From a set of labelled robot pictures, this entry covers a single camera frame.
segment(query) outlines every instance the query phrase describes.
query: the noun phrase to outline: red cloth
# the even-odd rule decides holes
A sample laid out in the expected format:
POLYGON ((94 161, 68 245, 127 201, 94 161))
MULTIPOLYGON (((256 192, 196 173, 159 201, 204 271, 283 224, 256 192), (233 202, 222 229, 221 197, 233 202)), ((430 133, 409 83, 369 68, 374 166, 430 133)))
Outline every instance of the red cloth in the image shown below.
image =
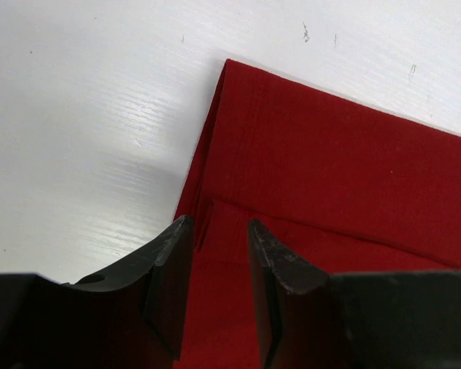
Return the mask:
POLYGON ((258 368, 247 222, 328 272, 461 268, 461 138, 227 61, 176 216, 195 217, 179 368, 258 368))

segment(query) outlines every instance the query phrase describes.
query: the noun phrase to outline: red fabric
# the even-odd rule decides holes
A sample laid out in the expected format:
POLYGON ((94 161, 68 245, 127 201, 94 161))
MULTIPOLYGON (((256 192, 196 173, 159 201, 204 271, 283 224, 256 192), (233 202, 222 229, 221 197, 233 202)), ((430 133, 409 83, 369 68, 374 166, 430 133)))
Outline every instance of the red fabric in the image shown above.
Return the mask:
POLYGON ((177 367, 259 367, 247 222, 328 272, 461 268, 461 138, 227 61, 181 214, 197 254, 177 367))

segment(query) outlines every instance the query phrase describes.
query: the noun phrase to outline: black plastic object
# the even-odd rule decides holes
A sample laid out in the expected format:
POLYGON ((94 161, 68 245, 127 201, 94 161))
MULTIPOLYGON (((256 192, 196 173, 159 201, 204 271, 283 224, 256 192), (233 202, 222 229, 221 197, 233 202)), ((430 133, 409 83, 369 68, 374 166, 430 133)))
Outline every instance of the black plastic object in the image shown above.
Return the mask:
POLYGON ((181 217, 77 284, 0 274, 0 369, 172 367, 192 255, 193 221, 181 217))
POLYGON ((263 368, 461 369, 461 271, 329 275, 248 231, 263 368))

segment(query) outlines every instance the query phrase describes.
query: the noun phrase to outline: mark on white surface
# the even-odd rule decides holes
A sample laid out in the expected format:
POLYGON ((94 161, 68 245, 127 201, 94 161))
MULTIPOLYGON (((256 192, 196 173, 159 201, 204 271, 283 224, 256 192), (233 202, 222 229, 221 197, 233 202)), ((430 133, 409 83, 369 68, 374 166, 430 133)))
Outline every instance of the mark on white surface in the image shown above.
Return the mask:
POLYGON ((416 64, 412 64, 412 68, 410 69, 410 73, 408 74, 408 76, 413 77, 415 75, 415 71, 416 71, 416 64))
POLYGON ((307 26, 304 22, 302 22, 303 26, 304 26, 304 42, 308 42, 310 40, 310 37, 309 37, 309 31, 307 30, 307 26))

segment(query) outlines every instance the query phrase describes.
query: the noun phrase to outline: white surface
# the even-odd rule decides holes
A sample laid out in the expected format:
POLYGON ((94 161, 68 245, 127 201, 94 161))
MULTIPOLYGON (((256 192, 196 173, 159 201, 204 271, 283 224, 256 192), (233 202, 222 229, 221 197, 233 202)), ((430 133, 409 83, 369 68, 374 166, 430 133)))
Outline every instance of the white surface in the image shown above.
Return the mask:
POLYGON ((169 224, 229 57, 461 134, 461 0, 0 0, 0 271, 169 224))

